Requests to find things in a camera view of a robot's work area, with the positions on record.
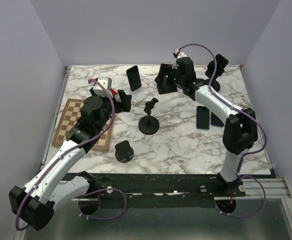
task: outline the white wall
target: white wall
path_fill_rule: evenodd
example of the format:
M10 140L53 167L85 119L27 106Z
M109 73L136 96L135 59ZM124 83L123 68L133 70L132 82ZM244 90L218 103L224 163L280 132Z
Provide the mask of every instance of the white wall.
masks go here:
M15 234L8 193L36 172L64 66L29 0L0 0L0 240Z
M243 68L252 104L269 136L275 171L292 195L292 0L281 0Z
M67 65L159 64L202 43L243 64L279 0L31 0ZM189 48L197 64L209 53Z

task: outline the cable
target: cable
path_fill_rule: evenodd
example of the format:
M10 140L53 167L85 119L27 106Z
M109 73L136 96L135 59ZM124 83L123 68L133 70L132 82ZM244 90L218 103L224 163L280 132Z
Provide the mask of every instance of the cable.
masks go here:
M264 187L262 186L261 182L258 181L258 180L257 180L256 178L254 178L253 176L244 175L244 176L242 176L241 180L246 179L246 178L249 178L249 179L253 179L253 180L255 180L255 181L260 185L260 187L261 187L262 193L263 193L263 195L264 195L264 201L263 201L262 206L260 207L260 209L258 209L255 213L250 214L250 215L244 215L244 216L233 215L233 214L225 213L225 212L223 212L222 210L220 210L220 208L219 208L218 205L217 205L217 202L215 202L215 207L217 208L217 210L219 211L220 214L223 214L223 215L228 216L228 217L236 218L236 219L246 219L246 218L254 217L254 216L258 215L259 213L261 213L261 212L263 211L263 209L264 209L265 206L266 206L266 202L267 202L266 192L265 192Z
M89 139L89 140L86 140L86 141L83 141L82 143L66 150L63 154L61 154L59 156L59 158L57 158L48 168L47 170L41 175L41 177L36 181L36 183L32 186L32 188L29 190L29 192L26 194L26 196L24 197L24 199L21 201L21 204L18 208L18 211L17 211L17 214L16 214L16 220L15 220L15 226L16 226L16 229L18 231L23 231L25 229L27 229L29 227L29 224L26 225L25 227L19 227L19 219L20 219L20 215L21 215L21 211L28 199L28 197L31 195L31 193L38 187L38 184L42 181L42 179L45 178L45 176L51 171L51 169L61 160L64 158L65 155L67 155L68 153L70 153L71 151L73 151L74 149L76 148L80 148L82 147L83 145L85 144L88 144L98 138L101 137L102 134L104 134L106 131L108 131L108 129L111 127L111 125L114 123L114 120L115 120L115 104L112 100L112 96L108 93L108 91L100 84L98 83L96 80L94 79L91 79L91 82L92 83L95 83L97 84L99 87L101 87L101 89L106 93L107 97L109 98L109 101L110 101L110 105L111 105L111 120L110 120L110 123L109 125L102 131L100 132L98 135L94 136L93 138Z
M236 112L238 113L241 113L243 114L244 116L248 117L250 120L252 120L254 123L257 124L257 126L259 126L259 128L261 129L262 131L262 134L264 136L264 143L263 143L263 146L256 150L256 151L251 151L251 152L247 152L245 154L242 155L242 157L240 158L240 161L239 161L239 164L238 164L238 168L237 168L237 174L239 174L240 172L240 169L241 169L241 166L242 166L242 163L243 163L243 158L244 156L247 156L247 155L250 155L250 154L256 154L256 153L259 153L261 151L263 151L265 148L266 148L266 145L267 145L267 142L268 142L268 139L267 139L267 134L266 134L266 131L264 130L264 128L261 126L261 124L256 120L254 119L252 116L248 115L247 113L245 113L243 110L241 109L238 109L236 107L233 107L231 106L230 104L228 104L226 101L224 101L216 92L215 90L211 87L211 83L212 83L212 80L213 78L215 77L215 74L216 74L216 71L217 71L217 60L216 60L216 57L215 55L212 53L212 51L207 48L206 46L202 45L202 44L198 44L198 43L190 43L190 44L186 44L184 46L182 46L181 48L178 49L178 53L177 55L180 53L180 51L185 48L185 47L188 47L188 46L199 46L199 47L202 47L204 49L206 49L210 54L211 56L213 57L213 60L214 60L214 63L215 63L215 66L214 66L214 71L211 75L211 78L209 80L209 83L208 83L208 88L209 88L209 91L219 100L221 101L223 104L225 104L226 106L228 106L229 108L232 108L234 109Z
M80 215L83 215L87 218L90 218L90 219L96 219L96 220L114 220L118 217L120 217L122 214L125 213L126 209L127 209L127 198L125 196L125 194L119 190L119 189L116 189L116 188L103 188L103 189L99 189L99 190L96 190L96 191L93 191L93 192L90 192L90 193L87 193L87 194L84 194L82 195L81 197L85 197L85 196L89 196L89 195L92 195L92 194L96 194L96 193L100 193L100 192L105 192L105 191L116 191L116 192L119 192L123 197L124 197L124 200L125 200L125 205L124 205L124 208L122 209L122 211L120 213L118 213L117 215L115 216L110 216L110 217L97 217L97 216L89 216L89 215L85 215L82 213L81 209L80 209L80 206L78 207L79 208L79 211L80 211Z

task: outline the black rectangular phone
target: black rectangular phone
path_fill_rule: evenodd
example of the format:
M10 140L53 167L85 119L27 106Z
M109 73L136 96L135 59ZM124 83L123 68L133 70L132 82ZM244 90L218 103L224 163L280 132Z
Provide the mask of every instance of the black rectangular phone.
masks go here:
M141 80L139 75L138 66L133 66L126 70L128 77L128 82L130 85L130 90L134 92L135 90L141 88Z
M210 124L211 124L212 126L220 127L220 128L222 128L222 127L224 126L224 124L223 124L222 121L219 119L219 117L217 117L213 112L211 113Z
M209 130L209 119L209 109L205 106L198 106L196 114L196 128Z

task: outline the gray wall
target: gray wall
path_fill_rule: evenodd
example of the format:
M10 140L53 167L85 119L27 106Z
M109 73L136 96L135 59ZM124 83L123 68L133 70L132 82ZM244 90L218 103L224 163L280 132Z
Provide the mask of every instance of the gray wall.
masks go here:
M67 65L159 64L202 43L243 64L279 0L31 0ZM187 49L197 64L211 61Z
M275 171L292 195L292 0L282 0L243 68Z
M0 240L15 234L8 193L36 172L64 66L29 0L0 0Z

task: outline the black smartphone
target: black smartphone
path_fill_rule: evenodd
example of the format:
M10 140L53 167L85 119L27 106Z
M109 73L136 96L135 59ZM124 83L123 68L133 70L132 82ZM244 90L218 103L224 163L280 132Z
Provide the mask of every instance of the black smartphone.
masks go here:
M215 127L220 127L222 128L224 124L222 121L217 117L214 113L211 113L211 119L210 119L210 124Z
M205 106L197 107L196 128L209 130L209 109Z
M134 92L135 90L141 88L141 80L139 75L138 66L133 66L126 70L128 77L128 82L130 85L130 90Z

